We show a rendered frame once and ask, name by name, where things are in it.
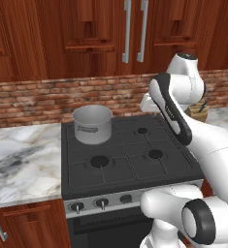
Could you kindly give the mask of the grey metal pot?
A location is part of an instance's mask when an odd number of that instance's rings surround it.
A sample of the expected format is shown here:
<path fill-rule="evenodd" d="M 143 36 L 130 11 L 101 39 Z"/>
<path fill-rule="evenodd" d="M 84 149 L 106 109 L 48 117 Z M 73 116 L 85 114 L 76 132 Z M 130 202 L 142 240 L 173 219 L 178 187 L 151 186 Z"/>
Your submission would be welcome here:
<path fill-rule="evenodd" d="M 84 144 L 100 144 L 112 136 L 112 111 L 100 105 L 88 105 L 73 112 L 75 137 Z"/>

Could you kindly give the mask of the red wood base cupboard door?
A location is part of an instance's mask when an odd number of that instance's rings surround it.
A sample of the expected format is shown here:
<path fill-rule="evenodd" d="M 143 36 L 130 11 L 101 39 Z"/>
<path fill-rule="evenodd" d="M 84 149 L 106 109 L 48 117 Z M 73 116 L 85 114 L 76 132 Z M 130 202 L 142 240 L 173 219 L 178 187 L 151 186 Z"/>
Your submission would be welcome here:
<path fill-rule="evenodd" d="M 71 248 L 62 200 L 0 208 L 5 248 Z"/>

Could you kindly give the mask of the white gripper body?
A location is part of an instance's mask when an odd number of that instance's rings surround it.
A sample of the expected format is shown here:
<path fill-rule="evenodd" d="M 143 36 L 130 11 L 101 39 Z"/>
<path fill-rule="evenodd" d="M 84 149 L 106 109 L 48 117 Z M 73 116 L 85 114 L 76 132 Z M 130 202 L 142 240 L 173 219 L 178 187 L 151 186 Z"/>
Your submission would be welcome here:
<path fill-rule="evenodd" d="M 159 113 L 160 110 L 158 106 L 152 101 L 149 94 L 146 93 L 143 96 L 143 99 L 141 101 L 141 111 L 142 112 L 151 112 L 151 113 Z"/>

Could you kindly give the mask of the dark grey stove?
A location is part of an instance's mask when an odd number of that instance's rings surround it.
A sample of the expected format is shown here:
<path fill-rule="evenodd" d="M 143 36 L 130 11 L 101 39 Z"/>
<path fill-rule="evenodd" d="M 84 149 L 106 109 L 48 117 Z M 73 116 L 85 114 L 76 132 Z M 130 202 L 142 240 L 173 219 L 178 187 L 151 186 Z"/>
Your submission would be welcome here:
<path fill-rule="evenodd" d="M 112 136 L 88 145 L 75 137 L 74 124 L 61 125 L 61 194 L 66 220 L 140 207 L 143 192 L 160 186 L 189 184 L 201 187 L 198 162 L 172 134 L 161 115 L 118 117 Z M 120 197 L 130 194 L 131 203 Z M 96 201 L 106 198 L 102 210 Z M 70 209 L 82 202 L 77 214 Z"/>

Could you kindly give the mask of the red wood base cupboard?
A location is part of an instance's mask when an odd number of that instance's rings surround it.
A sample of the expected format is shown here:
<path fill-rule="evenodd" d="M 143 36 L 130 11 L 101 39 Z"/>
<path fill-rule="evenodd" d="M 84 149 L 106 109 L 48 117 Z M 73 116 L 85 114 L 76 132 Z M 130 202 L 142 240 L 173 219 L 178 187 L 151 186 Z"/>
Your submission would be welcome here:
<path fill-rule="evenodd" d="M 203 196 L 206 197 L 211 197 L 213 195 L 213 190 L 207 179 L 204 179 L 201 191 L 203 193 Z"/>

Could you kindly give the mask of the red wood wall cupboard door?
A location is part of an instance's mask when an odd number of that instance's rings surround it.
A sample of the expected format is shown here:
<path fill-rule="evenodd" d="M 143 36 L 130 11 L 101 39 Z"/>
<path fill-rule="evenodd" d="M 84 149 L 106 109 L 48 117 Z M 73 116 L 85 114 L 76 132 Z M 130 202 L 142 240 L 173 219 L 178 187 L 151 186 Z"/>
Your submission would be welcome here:
<path fill-rule="evenodd" d="M 224 0 L 148 0 L 144 62 L 135 61 L 134 72 L 165 72 L 178 52 L 198 58 L 198 68 L 208 67 L 214 28 Z"/>
<path fill-rule="evenodd" d="M 120 76 L 125 48 L 124 0 L 37 0 L 48 77 Z"/>
<path fill-rule="evenodd" d="M 35 0 L 0 0 L 0 82 L 45 73 Z"/>

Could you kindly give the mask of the black oven door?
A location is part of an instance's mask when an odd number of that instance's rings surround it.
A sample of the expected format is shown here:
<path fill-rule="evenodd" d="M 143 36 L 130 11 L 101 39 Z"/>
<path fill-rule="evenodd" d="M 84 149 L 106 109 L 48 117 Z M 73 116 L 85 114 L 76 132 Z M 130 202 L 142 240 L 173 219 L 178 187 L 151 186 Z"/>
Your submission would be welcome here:
<path fill-rule="evenodd" d="M 153 220 L 139 207 L 67 220 L 71 248 L 140 248 Z"/>

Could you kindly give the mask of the wooden knife block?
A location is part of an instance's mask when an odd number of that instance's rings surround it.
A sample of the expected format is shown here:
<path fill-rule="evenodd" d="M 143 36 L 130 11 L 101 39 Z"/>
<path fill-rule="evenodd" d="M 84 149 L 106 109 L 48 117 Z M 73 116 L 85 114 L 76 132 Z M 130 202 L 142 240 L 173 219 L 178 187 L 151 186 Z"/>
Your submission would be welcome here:
<path fill-rule="evenodd" d="M 199 103 L 189 106 L 185 113 L 198 121 L 205 122 L 208 117 L 208 110 L 209 107 L 207 105 L 207 101 L 205 99 L 202 99 Z"/>

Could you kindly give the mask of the black stove knob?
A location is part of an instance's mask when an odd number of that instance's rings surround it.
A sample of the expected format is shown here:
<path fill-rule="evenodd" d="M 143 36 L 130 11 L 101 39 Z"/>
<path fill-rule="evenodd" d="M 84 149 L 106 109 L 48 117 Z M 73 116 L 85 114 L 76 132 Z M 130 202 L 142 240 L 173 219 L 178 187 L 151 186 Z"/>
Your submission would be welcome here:
<path fill-rule="evenodd" d="M 79 214 L 84 209 L 84 204 L 82 202 L 74 202 L 70 205 L 70 209 Z"/>
<path fill-rule="evenodd" d="M 99 199 L 96 202 L 96 205 L 99 206 L 102 210 L 105 209 L 105 207 L 109 204 L 109 200 L 106 198 Z"/>
<path fill-rule="evenodd" d="M 120 197 L 119 200 L 121 203 L 131 203 L 132 202 L 132 196 L 130 194 L 123 195 Z"/>

